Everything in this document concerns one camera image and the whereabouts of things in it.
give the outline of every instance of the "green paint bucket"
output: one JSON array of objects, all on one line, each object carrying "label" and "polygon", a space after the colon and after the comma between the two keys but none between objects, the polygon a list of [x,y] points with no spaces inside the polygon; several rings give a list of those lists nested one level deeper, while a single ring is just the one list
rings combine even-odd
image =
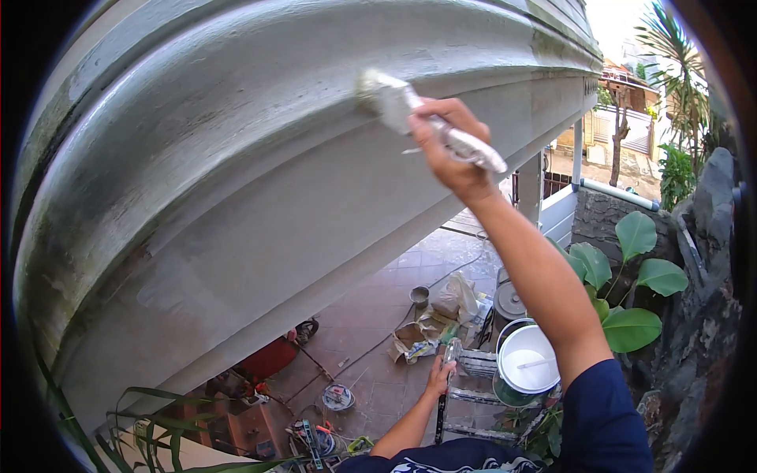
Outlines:
[{"label": "green paint bucket", "polygon": [[[545,400],[560,381],[555,352],[533,319],[518,319],[505,325],[497,339],[497,372],[492,388],[506,406],[523,407]],[[552,359],[540,365],[526,363]]]}]

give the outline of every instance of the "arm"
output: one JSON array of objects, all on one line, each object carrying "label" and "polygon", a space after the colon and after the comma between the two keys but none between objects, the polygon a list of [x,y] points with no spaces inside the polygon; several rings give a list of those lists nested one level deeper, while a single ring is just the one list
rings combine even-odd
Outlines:
[{"label": "arm", "polygon": [[428,100],[409,118],[437,178],[476,215],[489,235],[528,315],[552,344],[566,391],[594,364],[612,358],[599,317],[573,269],[552,244],[491,183],[488,173],[450,159],[424,117],[438,115],[489,142],[489,128],[454,98]]},{"label": "arm", "polygon": [[376,442],[371,449],[371,456],[383,456],[391,458],[406,448],[421,446],[431,412],[436,407],[439,396],[447,391],[447,375],[455,368],[456,363],[451,362],[441,367],[441,355],[436,357],[431,372],[428,374],[428,383],[423,395],[412,409],[407,411],[396,424],[392,425],[389,432]]}]

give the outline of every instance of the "paintbrush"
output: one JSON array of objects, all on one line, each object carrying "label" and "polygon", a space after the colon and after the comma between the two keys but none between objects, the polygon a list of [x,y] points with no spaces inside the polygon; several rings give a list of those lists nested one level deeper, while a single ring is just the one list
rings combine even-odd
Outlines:
[{"label": "paintbrush", "polygon": [[[355,99],[361,108],[378,116],[384,125],[401,135],[410,134],[407,117],[413,113],[413,108],[423,105],[412,85],[376,69],[365,70],[357,77]],[[450,157],[454,160],[473,163],[492,173],[507,171],[505,160],[482,140],[436,115],[429,117],[428,123],[452,151]]]}]

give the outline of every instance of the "navy blue shirt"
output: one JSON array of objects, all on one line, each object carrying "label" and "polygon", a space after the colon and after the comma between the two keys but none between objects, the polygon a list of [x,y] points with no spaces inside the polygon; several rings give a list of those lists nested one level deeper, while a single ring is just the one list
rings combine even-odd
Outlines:
[{"label": "navy blue shirt", "polygon": [[[562,449],[550,471],[652,471],[646,429],[617,361],[606,359],[581,373],[562,403]],[[519,449],[461,438],[402,450],[391,459],[357,456],[342,463],[338,473],[466,473],[488,468],[517,473],[546,471],[540,462],[527,460]]]}]

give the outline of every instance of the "sky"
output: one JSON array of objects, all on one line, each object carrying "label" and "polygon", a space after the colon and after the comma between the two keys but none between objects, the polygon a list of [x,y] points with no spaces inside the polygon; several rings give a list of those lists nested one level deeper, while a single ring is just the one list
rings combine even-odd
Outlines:
[{"label": "sky", "polygon": [[591,31],[602,53],[616,64],[621,63],[623,40],[633,38],[634,26],[641,26],[641,17],[651,0],[586,0],[586,15]]}]

